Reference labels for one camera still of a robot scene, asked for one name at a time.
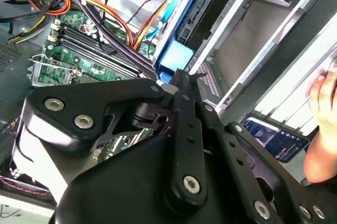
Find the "finger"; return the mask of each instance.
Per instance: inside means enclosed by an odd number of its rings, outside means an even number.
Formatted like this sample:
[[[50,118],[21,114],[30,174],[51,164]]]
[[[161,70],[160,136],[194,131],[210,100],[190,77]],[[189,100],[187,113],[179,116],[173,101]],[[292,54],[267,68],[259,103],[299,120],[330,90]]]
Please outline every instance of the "finger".
[[[319,94],[320,113],[329,113],[332,110],[332,99],[337,81],[337,66],[333,66],[325,78]]]
[[[337,118],[337,88],[335,88],[334,96],[332,100],[332,111],[336,115],[336,118]]]
[[[320,94],[321,87],[324,83],[324,80],[325,80],[324,76],[319,76],[318,79],[316,79],[316,81],[311,87],[309,104],[310,104],[311,112],[313,114],[316,114],[320,109],[319,94]]]

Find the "ventilation grille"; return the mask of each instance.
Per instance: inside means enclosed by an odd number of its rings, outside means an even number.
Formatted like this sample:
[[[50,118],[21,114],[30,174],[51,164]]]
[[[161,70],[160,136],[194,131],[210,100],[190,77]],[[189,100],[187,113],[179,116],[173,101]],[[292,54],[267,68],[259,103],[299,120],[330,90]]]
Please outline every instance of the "ventilation grille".
[[[21,53],[4,45],[0,45],[0,71],[4,70],[8,65],[17,61],[21,57]]]
[[[196,71],[197,73],[207,73],[206,76],[202,77],[201,79],[205,82],[206,85],[209,86],[211,93],[215,95],[216,97],[220,98],[219,91],[216,87],[216,84],[214,82],[214,79],[212,77],[211,70],[207,63],[202,63],[199,67],[199,69]]]

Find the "red stitching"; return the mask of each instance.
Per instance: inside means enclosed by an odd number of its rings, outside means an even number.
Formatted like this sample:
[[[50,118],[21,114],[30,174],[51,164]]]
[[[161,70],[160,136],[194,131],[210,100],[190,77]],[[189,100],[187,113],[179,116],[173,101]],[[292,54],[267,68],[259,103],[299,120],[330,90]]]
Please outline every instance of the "red stitching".
[[[4,183],[5,185],[8,185],[8,186],[13,187],[13,188],[15,188],[15,189],[17,189],[17,190],[20,190],[20,191],[29,192],[29,193],[31,193],[31,194],[37,194],[37,195],[50,195],[49,192],[43,193],[43,192],[30,191],[30,190],[23,189],[23,188],[21,188],[21,187],[12,185],[11,183],[7,182],[7,181],[6,181],[5,179],[3,179],[3,178],[0,178],[0,181],[1,181],[2,183]]]

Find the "smartphone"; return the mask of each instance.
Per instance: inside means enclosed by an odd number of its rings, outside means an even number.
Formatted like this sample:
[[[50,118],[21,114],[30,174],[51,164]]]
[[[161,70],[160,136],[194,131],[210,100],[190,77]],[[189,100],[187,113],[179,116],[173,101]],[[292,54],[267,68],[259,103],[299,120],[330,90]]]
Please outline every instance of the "smartphone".
[[[276,160],[283,163],[290,162],[310,143],[304,137],[291,134],[253,117],[244,122],[244,127]]]

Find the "screw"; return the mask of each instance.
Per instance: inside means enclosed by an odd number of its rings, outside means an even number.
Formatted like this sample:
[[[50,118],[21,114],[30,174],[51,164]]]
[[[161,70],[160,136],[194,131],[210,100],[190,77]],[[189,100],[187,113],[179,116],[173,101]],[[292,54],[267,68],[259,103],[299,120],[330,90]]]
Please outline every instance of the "screw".
[[[300,205],[300,209],[302,211],[302,213],[308,218],[311,220],[311,213],[303,206],[303,205]]]
[[[151,86],[151,89],[154,90],[155,92],[159,92],[159,89],[156,86]]]
[[[64,108],[64,103],[61,100],[55,98],[46,100],[44,105],[51,111],[60,111]]]
[[[60,1],[60,3],[58,4],[59,7],[64,7],[65,6],[65,3],[64,1]]]
[[[324,213],[322,212],[321,209],[319,209],[317,206],[313,206],[313,209],[315,211],[315,213],[318,215],[318,217],[320,217],[321,219],[325,219],[325,215]]]
[[[186,100],[190,100],[190,98],[186,95],[183,94],[183,98],[186,99]]]
[[[264,205],[264,203],[260,201],[255,201],[254,202],[254,207],[256,212],[265,220],[269,220],[270,218],[270,213],[268,208]]]
[[[192,194],[198,194],[200,192],[200,185],[198,180],[192,176],[185,176],[183,179],[184,187]]]
[[[239,132],[243,131],[242,128],[239,125],[235,125],[234,128]]]
[[[210,105],[205,105],[205,108],[210,112],[213,111],[213,107],[211,107]]]
[[[75,117],[74,123],[81,129],[90,129],[94,126],[94,120],[88,115],[78,115]]]

